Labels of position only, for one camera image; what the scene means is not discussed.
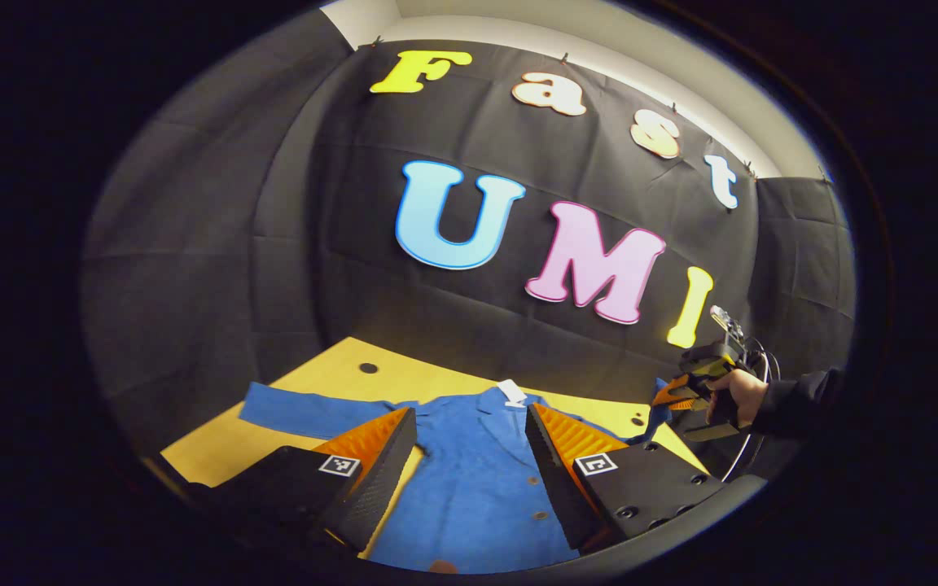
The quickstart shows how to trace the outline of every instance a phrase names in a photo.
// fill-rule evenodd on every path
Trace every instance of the yellow table surface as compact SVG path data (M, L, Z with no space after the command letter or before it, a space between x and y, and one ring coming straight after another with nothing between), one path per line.
M365 374L360 370L362 363L375 364L379 371L375 374ZM271 386L344 400L388 400L392 403L417 400L424 404L440 396L477 396L494 386L495 382L398 355L355 338L346 338L282 376ZM640 385L640 396L646 396L646 389L642 388L646 383L640 382ZM614 431L620 437L641 434L643 427L632 423L632 418L645 423L649 416L648 405L590 400L521 388L525 393L545 397L548 404L559 411L581 415L597 426ZM244 401L191 431L161 450L161 456L164 456L187 481L217 486L284 445L311 449L324 443L321 439L295 436L243 422L238 419L243 405ZM705 474L708 473L704 465L701 465L697 457L666 424L659 427L654 439ZM407 479L414 474L414 468L421 459L422 450L414 446L379 529L386 524L394 504L401 497ZM361 553L362 558L370 555L375 546L375 539L379 536L379 529L375 530L375 536L372 536L368 548Z

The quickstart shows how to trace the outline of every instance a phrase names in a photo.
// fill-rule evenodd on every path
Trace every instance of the letter m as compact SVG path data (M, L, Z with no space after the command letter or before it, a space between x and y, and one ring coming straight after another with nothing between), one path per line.
M578 308L591 304L610 285L607 296L597 301L596 313L618 323L639 321L639 301L656 257L665 250L664 240L648 230L629 230L610 252L604 252L596 212L570 201L557 201L551 211L557 219L552 248L541 275L528 281L528 293L552 303L565 300L563 283L572 268Z

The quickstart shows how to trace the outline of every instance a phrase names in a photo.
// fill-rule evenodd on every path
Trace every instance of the blue letter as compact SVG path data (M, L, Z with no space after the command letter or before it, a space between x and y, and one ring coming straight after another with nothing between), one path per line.
M719 203L733 210L737 207L737 197L730 193L730 183L737 182L737 175L730 171L726 159L721 156L704 156L704 163L712 166L712 190L715 190L715 197L719 199Z
M477 179L484 203L476 218L476 231L469 240L455 244L440 236L440 214L448 190L462 182L462 171L450 164L412 160L405 164L403 173L407 188L397 212L397 241L416 260L442 269L474 269L491 260L502 244L513 201L524 197L526 191L520 183L495 175Z

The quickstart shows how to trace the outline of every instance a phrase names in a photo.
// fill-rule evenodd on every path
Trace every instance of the clothing label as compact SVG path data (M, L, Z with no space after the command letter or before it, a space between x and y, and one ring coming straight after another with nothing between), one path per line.
M506 405L509 405L509 407L524 407L522 404L526 398L528 398L528 396L526 396L524 391L521 391L516 383L511 381L511 379L499 382L498 389L502 390L503 393L506 393L506 399L508 400L506 401Z

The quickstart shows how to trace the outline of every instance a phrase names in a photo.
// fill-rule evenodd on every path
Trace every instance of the black sleeve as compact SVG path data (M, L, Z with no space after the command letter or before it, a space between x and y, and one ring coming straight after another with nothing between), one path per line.
M774 381L766 390L752 423L757 434L804 439L816 430L827 400L841 383L841 370L806 374L798 381Z

